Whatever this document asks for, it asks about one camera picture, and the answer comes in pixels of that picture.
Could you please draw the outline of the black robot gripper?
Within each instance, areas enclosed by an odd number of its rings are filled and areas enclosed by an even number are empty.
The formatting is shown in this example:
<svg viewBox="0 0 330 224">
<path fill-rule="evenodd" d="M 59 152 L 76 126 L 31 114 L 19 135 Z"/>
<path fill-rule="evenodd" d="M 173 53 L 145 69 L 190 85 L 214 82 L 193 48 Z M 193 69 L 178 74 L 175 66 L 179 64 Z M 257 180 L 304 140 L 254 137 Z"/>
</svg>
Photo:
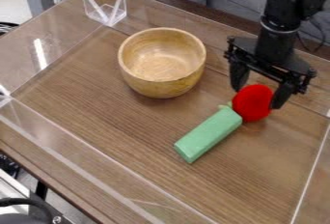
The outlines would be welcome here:
<svg viewBox="0 0 330 224">
<path fill-rule="evenodd" d="M 255 52 L 257 39 L 230 36 L 227 44 L 225 58 L 229 60 L 231 86 L 237 92 L 253 70 L 281 84 L 272 101 L 273 109 L 280 109 L 293 94 L 308 91 L 317 71 L 296 52 L 290 52 L 284 61 L 269 60 Z"/>
</svg>

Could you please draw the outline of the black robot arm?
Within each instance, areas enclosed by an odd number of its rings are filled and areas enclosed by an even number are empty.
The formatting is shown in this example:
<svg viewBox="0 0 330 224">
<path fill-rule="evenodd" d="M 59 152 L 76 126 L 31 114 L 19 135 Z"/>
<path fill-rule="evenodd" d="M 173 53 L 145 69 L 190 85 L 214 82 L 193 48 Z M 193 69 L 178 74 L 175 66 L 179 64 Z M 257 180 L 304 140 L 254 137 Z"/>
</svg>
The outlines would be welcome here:
<svg viewBox="0 0 330 224">
<path fill-rule="evenodd" d="M 255 39 L 227 38 L 225 57 L 231 86 L 238 91 L 249 74 L 258 72 L 278 83 L 270 107 L 278 109 L 292 96 L 308 91 L 317 70 L 296 52 L 302 22 L 324 9 L 326 0 L 266 0 L 261 31 Z"/>
</svg>

